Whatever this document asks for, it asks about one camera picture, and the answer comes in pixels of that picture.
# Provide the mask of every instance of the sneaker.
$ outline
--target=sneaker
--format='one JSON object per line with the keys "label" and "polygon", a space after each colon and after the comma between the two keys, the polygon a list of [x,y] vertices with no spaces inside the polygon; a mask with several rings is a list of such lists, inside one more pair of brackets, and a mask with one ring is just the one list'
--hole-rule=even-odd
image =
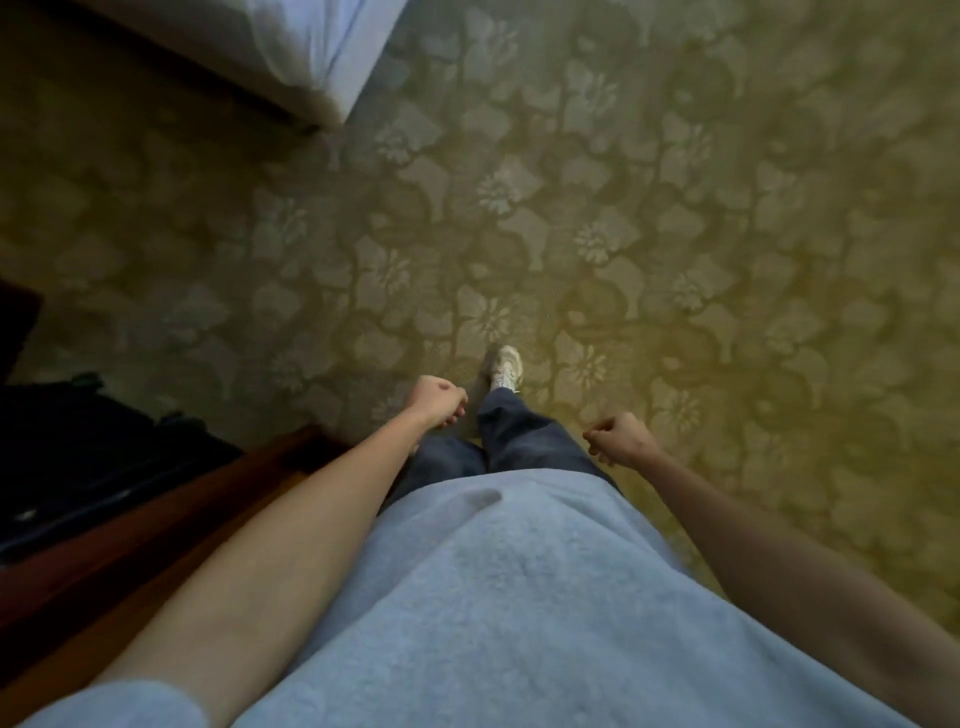
{"label": "sneaker", "polygon": [[513,347],[501,347],[490,369],[490,390],[506,387],[516,392],[523,381],[523,360]]}

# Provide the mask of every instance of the person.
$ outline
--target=person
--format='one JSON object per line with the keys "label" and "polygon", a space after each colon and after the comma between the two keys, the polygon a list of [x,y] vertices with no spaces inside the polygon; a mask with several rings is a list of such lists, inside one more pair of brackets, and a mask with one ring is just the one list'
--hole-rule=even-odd
{"label": "person", "polygon": [[[960,648],[933,621],[712,488],[631,414],[586,431],[587,454],[523,404],[521,375],[502,349],[483,449],[424,437],[467,394],[421,377],[399,415],[221,546],[92,687],[26,725],[960,725]],[[732,603],[591,454],[649,480]]]}

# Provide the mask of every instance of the leg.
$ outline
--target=leg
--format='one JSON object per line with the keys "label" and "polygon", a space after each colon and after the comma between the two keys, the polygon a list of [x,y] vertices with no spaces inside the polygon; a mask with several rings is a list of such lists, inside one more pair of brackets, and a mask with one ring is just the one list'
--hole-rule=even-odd
{"label": "leg", "polygon": [[449,435],[427,435],[397,475],[380,512],[427,485],[486,471],[484,452],[473,443]]}
{"label": "leg", "polygon": [[532,411],[507,387],[487,395],[477,420],[491,473],[552,468],[597,475],[616,488],[563,425]]}

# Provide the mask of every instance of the foot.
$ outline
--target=foot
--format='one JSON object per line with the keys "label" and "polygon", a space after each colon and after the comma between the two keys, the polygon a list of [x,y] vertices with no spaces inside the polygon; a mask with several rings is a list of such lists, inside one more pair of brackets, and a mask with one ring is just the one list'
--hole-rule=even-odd
{"label": "foot", "polygon": [[501,347],[490,369],[490,390],[506,387],[517,392],[523,381],[523,359],[513,347]]}

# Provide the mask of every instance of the patterned carpet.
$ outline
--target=patterned carpet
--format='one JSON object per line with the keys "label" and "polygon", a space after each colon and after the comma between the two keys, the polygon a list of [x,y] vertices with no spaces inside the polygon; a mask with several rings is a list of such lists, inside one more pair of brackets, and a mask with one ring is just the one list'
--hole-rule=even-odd
{"label": "patterned carpet", "polygon": [[[960,632],[960,6],[413,0],[309,134],[80,12],[0,9],[22,380],[350,439],[516,344]],[[706,569],[638,478],[625,490]]]}

